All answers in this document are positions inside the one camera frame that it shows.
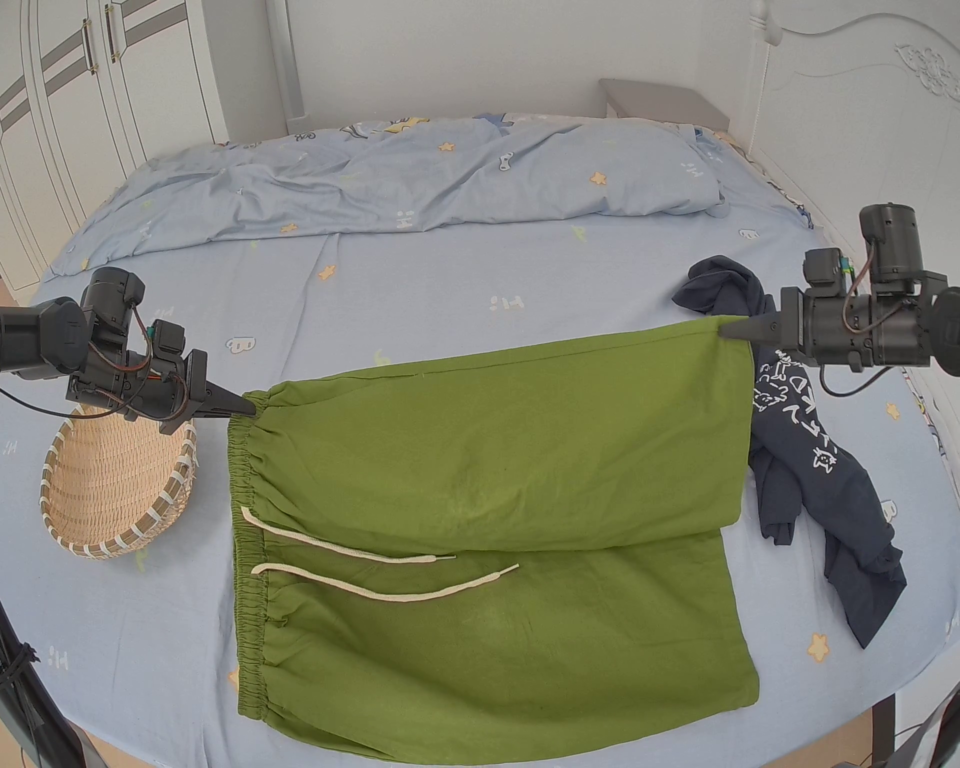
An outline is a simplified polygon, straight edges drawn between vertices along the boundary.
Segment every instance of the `star pattern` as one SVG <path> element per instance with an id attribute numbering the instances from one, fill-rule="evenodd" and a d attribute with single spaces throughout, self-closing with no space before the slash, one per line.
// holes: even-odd
<path id="1" fill-rule="evenodd" d="M 806 649 L 806 653 L 808 656 L 812 656 L 818 664 L 822 664 L 830 653 L 829 646 L 827 645 L 827 636 L 813 633 L 813 640 L 810 643 L 810 647 Z"/>

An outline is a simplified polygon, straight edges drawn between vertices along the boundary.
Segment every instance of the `wicker basket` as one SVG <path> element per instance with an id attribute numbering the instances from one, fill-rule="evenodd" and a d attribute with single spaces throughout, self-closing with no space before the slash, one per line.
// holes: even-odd
<path id="1" fill-rule="evenodd" d="M 97 412 L 80 407 L 74 415 Z M 147 419 L 68 419 L 43 465 L 43 523 L 57 544 L 81 557 L 133 552 L 183 512 L 196 466 L 190 421 L 167 436 Z"/>

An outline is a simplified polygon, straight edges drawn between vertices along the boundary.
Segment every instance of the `black metal pole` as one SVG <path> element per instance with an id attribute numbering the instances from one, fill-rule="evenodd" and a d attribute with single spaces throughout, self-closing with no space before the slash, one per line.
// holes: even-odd
<path id="1" fill-rule="evenodd" d="M 0 674 L 20 651 L 20 641 L 0 604 Z M 33 665 L 0 687 L 0 720 L 38 768 L 87 768 L 80 738 L 60 714 Z"/>

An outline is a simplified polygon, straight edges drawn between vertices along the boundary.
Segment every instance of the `mattress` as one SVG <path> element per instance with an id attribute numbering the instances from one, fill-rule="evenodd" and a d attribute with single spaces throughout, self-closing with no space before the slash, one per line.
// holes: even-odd
<path id="1" fill-rule="evenodd" d="M 515 126 L 562 120 L 503 118 Z M 724 215 L 704 206 L 683 215 L 597 211 L 425 231 L 254 237 L 241 229 L 134 256 L 122 257 L 118 246 L 111 258 L 146 283 L 143 317 L 184 325 L 187 348 L 209 352 L 211 380 L 236 392 L 688 320 L 695 315 L 670 296 L 691 264 L 716 253 L 748 266 L 768 292 L 803 285 L 804 251 L 824 245 L 821 233 L 723 142 L 700 132 L 696 150 L 720 182 Z M 75 274 L 48 275 L 36 300 L 78 298 L 89 280 L 81 267 L 95 266 L 84 259 L 62 270 Z M 828 375 L 835 388 L 860 380 Z M 740 519 L 722 535 L 759 701 L 551 766 L 692 768 L 705 756 L 719 766 L 759 766 L 896 691 L 960 636 L 960 514 L 907 382 L 891 373 L 862 395 L 835 400 L 815 379 L 824 427 L 896 511 L 894 544 L 904 551 L 908 587 L 886 624 L 861 650 L 823 577 L 823 531 L 802 515 L 791 546 L 764 540 L 748 472 Z M 66 405 L 62 380 L 2 381 L 38 405 Z M 64 714 L 161 766 L 368 762 L 236 713 L 226 424 L 198 422 L 199 473 L 180 520 L 143 552 L 107 562 L 64 553 L 41 524 L 36 488 L 58 426 L 0 402 L 0 522 L 12 544 L 0 560 L 3 601 L 20 637 L 39 650 L 37 671 Z"/>

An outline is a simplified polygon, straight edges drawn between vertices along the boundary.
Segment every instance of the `basket rim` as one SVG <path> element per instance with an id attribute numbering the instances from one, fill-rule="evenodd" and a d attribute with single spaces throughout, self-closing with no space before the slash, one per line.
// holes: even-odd
<path id="1" fill-rule="evenodd" d="M 87 413 L 82 405 L 78 405 L 71 415 L 85 416 Z M 79 544 L 75 541 L 64 540 L 47 511 L 52 507 L 52 502 L 46 495 L 46 491 L 52 488 L 50 481 L 55 474 L 60 448 L 66 443 L 67 436 L 74 429 L 75 425 L 72 419 L 64 419 L 44 457 L 40 477 L 39 506 L 43 524 L 60 547 L 80 557 L 94 560 L 111 558 L 146 545 L 154 537 L 152 534 L 162 532 L 180 516 L 185 506 L 185 497 L 192 490 L 197 466 L 197 430 L 194 427 L 193 420 L 185 421 L 182 425 L 184 437 L 180 442 L 180 454 L 173 463 L 173 469 L 167 483 L 137 522 L 126 530 L 118 532 L 113 539 L 93 544 Z"/>

